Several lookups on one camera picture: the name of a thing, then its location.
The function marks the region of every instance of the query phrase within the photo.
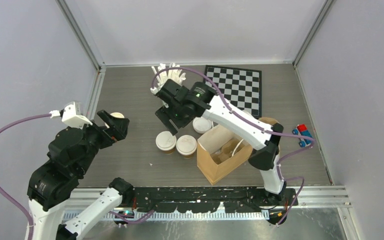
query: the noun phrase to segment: chessboard black border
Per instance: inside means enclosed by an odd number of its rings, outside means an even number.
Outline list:
[[[204,75],[207,76],[208,68],[221,68],[221,69],[231,69],[231,70],[242,70],[242,71],[248,71],[248,72],[258,72],[259,73],[259,106],[258,111],[260,116],[252,115],[254,118],[259,119],[263,116],[263,72],[261,70],[255,70],[255,69],[246,69],[246,68],[239,68],[239,67],[230,67],[230,66],[217,66],[217,65],[205,65],[205,71]]]

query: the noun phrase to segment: gray floor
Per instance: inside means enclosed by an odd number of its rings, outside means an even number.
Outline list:
[[[262,71],[263,117],[277,119],[285,132],[297,124],[306,124],[311,133],[311,122],[300,91],[298,79],[291,64],[238,65]],[[204,72],[204,66],[193,68]],[[127,138],[95,157],[80,187],[106,187],[114,178],[121,177],[134,186],[210,186],[197,167],[196,157],[184,159],[177,152],[165,155],[155,146],[155,137],[165,126],[155,116],[161,101],[152,95],[150,85],[153,71],[150,67],[118,67],[106,70],[97,110],[120,112],[130,119]],[[186,73],[183,82],[190,87],[202,78]],[[192,123],[181,129],[180,137],[190,134],[199,138]],[[283,137],[280,154],[285,155],[299,148],[296,138]],[[290,157],[282,163],[285,178],[303,176],[306,185],[329,185],[329,178],[317,147]],[[262,186],[259,171],[244,163],[219,181],[217,186]]]
[[[265,220],[155,221],[118,228],[100,221],[88,240],[346,240],[336,208],[293,208],[276,228]]]

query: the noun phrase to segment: white panel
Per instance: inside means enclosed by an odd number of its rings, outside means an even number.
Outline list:
[[[333,179],[384,239],[384,1],[336,1],[298,70]]]
[[[0,128],[87,103],[96,70],[53,0],[0,0]],[[28,206],[27,186],[45,163],[61,120],[38,119],[0,135],[0,184]],[[27,220],[0,195],[0,240],[24,239]]]
[[[73,1],[107,65],[291,62],[325,2]]]

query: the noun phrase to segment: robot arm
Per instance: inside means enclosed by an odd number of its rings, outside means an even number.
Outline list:
[[[133,186],[116,178],[80,215],[61,224],[67,199],[79,185],[79,179],[83,179],[99,149],[126,138],[129,119],[116,118],[101,110],[97,115],[108,127],[97,126],[80,114],[75,102],[51,114],[51,118],[62,117],[68,127],[49,144],[49,160],[33,172],[28,184],[34,222],[32,239],[81,240],[105,214],[133,196]]]
[[[273,199],[274,204],[282,200],[286,183],[277,168],[280,136],[262,132],[234,116],[220,96],[216,95],[216,91],[204,82],[196,82],[189,90],[168,79],[164,85],[151,88],[151,92],[167,103],[168,107],[162,106],[155,114],[173,135],[177,133],[175,126],[183,128],[195,117],[203,117],[241,136],[254,149],[248,161],[260,170],[267,196]],[[263,129],[278,133],[283,131],[279,123],[272,126],[260,122],[231,105],[228,100],[225,101],[241,117]]]

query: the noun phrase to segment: black wire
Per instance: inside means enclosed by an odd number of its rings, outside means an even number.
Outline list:
[[[272,209],[276,208],[277,206],[279,206],[279,205],[276,205],[276,206],[273,206],[273,207],[270,207],[270,208],[261,208],[260,207],[260,209],[261,210],[272,210]]]

